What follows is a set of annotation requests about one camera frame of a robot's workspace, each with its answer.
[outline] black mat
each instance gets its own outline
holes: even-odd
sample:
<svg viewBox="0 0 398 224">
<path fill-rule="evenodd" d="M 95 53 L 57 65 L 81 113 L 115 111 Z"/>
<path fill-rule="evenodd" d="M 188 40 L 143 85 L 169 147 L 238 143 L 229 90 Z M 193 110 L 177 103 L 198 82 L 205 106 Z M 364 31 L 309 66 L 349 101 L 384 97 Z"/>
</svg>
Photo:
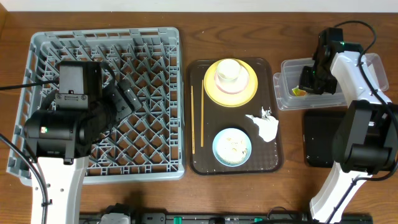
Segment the black mat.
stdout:
<svg viewBox="0 0 398 224">
<path fill-rule="evenodd" d="M 272 115 L 278 119 L 271 68 L 268 62 L 261 58 L 244 58 L 241 60 L 248 63 L 256 72 L 259 82 L 257 92 L 251 101 L 236 108 L 220 106 L 208 97 L 206 91 L 204 92 L 204 147 L 200 146 L 201 81 L 210 65 L 217 60 L 200 60 L 191 63 L 188 67 L 189 85 L 193 86 L 195 116 L 195 153 L 192 154 L 192 149 L 189 149 L 191 154 L 190 165 L 197 174 L 274 172 L 282 167 L 284 160 L 279 129 L 277 137 L 273 141 L 265 142 L 258 135 L 258 126 L 251 119 L 245 117 L 245 114 L 261 117 L 261 106 L 263 106 L 265 110 L 270 108 Z M 213 155 L 214 137 L 226 128 L 238 128 L 244 131 L 251 140 L 252 152 L 250 158 L 241 166 L 224 166 Z"/>
</svg>

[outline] white wall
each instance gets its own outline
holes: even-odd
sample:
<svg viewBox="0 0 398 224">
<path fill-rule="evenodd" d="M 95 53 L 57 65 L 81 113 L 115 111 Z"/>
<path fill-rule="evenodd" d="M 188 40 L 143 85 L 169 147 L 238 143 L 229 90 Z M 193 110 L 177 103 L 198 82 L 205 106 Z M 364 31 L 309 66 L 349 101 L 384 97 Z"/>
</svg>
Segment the white wall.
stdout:
<svg viewBox="0 0 398 224">
<path fill-rule="evenodd" d="M 398 0 L 0 0 L 8 11 L 398 12 Z"/>
</svg>

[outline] white cloth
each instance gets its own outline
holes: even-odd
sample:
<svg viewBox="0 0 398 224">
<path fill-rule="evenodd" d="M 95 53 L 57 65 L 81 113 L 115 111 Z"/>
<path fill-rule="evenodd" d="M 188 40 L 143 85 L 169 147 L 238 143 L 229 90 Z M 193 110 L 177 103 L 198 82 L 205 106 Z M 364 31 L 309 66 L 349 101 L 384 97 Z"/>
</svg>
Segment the white cloth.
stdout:
<svg viewBox="0 0 398 224">
<path fill-rule="evenodd" d="M 261 107 L 261 118 L 255 118 L 248 114 L 246 116 L 259 126 L 259 135 L 265 142 L 275 139 L 279 121 L 271 116 L 271 110 L 264 111 L 264 108 Z"/>
</svg>

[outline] transparent bin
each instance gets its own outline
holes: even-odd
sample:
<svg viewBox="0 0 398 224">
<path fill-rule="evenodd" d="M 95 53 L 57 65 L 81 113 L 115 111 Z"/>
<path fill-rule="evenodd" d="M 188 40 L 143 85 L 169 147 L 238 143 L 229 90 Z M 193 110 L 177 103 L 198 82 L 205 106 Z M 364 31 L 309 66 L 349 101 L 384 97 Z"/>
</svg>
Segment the transparent bin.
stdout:
<svg viewBox="0 0 398 224">
<path fill-rule="evenodd" d="M 378 83 L 381 91 L 389 88 L 386 72 L 378 54 L 365 54 L 369 71 Z M 286 60 L 282 62 L 281 73 L 274 75 L 274 90 L 276 102 L 280 110 L 303 110 L 310 108 L 326 108 L 332 106 L 345 106 L 346 100 L 339 84 L 336 93 L 322 95 L 295 96 L 292 89 L 299 84 L 300 74 L 304 66 L 312 66 L 311 58 Z"/>
</svg>

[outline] brown tabletop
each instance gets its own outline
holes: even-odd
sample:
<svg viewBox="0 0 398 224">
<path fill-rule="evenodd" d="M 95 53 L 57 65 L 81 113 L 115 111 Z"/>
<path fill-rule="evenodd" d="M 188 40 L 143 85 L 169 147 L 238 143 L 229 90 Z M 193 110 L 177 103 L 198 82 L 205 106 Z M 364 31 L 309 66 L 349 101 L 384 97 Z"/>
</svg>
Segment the brown tabletop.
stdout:
<svg viewBox="0 0 398 224">
<path fill-rule="evenodd" d="M 386 95 L 398 102 L 398 14 L 13 12 L 0 28 L 0 85 L 22 83 L 30 38 L 39 31 L 173 26 L 180 31 L 185 76 L 194 60 L 227 57 L 265 58 L 275 73 L 284 60 L 310 57 L 317 34 L 348 19 L 375 26 L 378 40 L 370 52 L 382 58 L 390 85 Z M 344 32 L 347 41 L 371 41 L 371 33 L 359 25 L 347 26 Z M 8 138 L 18 101 L 18 90 L 0 92 L 0 132 Z M 190 105 L 185 104 L 187 139 L 189 111 Z M 279 112 L 285 161 L 276 173 L 204 177 L 195 174 L 187 161 L 187 172 L 179 181 L 84 186 L 80 210 L 99 212 L 117 202 L 181 213 L 267 213 L 275 206 L 305 210 L 329 170 L 304 164 L 303 135 L 297 128 L 303 113 Z M 190 150 L 190 141 L 185 142 Z M 31 188 L 6 173 L 8 153 L 0 144 L 0 223 L 30 223 Z M 397 223 L 397 186 L 398 174 L 385 182 L 365 183 L 346 212 L 370 213 L 375 223 Z"/>
</svg>

